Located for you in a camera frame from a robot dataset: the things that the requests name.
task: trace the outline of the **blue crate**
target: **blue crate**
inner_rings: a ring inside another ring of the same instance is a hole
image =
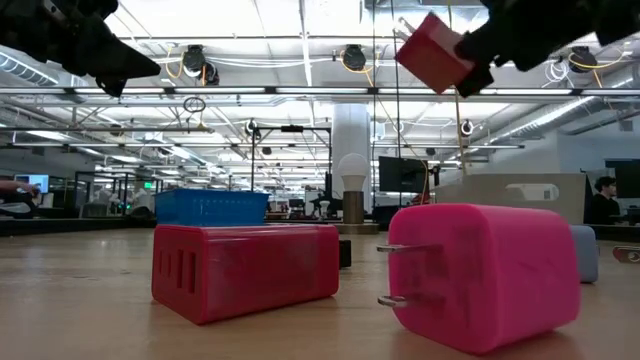
[[[162,225],[262,225],[268,200],[269,194],[176,189],[156,195],[156,218]]]

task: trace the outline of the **red charger held by gripper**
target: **red charger held by gripper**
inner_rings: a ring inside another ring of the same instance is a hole
[[[158,226],[151,292],[201,325],[332,296],[339,267],[334,226]]]
[[[398,31],[405,44],[396,60],[416,78],[437,94],[462,81],[474,68],[474,63],[455,54],[455,46],[462,35],[449,29],[434,13],[430,13],[417,30],[401,19],[409,31],[406,36]]]

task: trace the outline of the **pink power adapter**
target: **pink power adapter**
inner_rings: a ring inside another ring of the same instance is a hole
[[[391,221],[390,296],[408,330],[472,354],[576,319],[580,276],[566,221],[545,210],[416,206]]]

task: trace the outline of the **small black box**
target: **small black box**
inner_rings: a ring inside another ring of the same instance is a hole
[[[340,269],[351,267],[351,240],[340,240]]]

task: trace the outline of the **white column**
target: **white column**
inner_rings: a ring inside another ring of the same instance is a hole
[[[367,178],[364,181],[364,209],[371,213],[371,142],[370,122],[367,104],[335,104],[331,141],[333,145],[333,197],[342,199],[344,184],[336,169],[340,160],[348,154],[364,156],[369,164]]]

